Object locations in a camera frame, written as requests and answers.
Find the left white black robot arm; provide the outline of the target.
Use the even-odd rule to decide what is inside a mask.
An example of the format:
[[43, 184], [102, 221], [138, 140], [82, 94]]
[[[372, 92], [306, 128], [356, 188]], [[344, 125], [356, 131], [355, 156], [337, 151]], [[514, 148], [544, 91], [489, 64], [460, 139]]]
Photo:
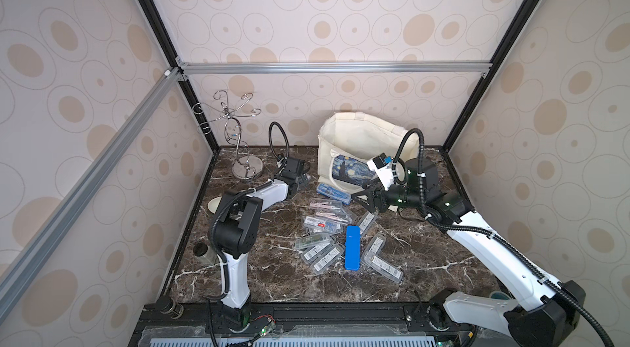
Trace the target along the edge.
[[248, 255], [259, 233], [262, 213], [275, 204], [293, 199], [308, 181], [309, 163], [290, 156], [288, 136], [279, 122], [272, 122], [268, 140], [277, 128], [285, 140], [285, 152], [274, 153], [277, 171], [261, 186], [227, 191], [221, 197], [208, 230], [208, 238], [221, 265], [221, 294], [213, 296], [219, 315], [240, 331], [248, 327], [251, 292], [248, 286]]

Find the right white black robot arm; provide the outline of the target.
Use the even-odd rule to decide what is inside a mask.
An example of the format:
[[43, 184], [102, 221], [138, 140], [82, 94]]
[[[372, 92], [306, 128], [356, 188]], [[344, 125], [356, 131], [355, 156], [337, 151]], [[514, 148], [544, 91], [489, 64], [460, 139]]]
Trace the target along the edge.
[[457, 241], [510, 292], [510, 299], [471, 296], [446, 288], [429, 302], [426, 317], [437, 332], [469, 324], [511, 337], [520, 346], [559, 346], [584, 319], [612, 346], [605, 328], [583, 306], [586, 293], [575, 281], [562, 282], [544, 271], [490, 227], [472, 204], [455, 191], [426, 186], [423, 132], [414, 128], [401, 138], [359, 142], [359, 157], [374, 178], [352, 195], [367, 211], [389, 207], [415, 209], [421, 219]]

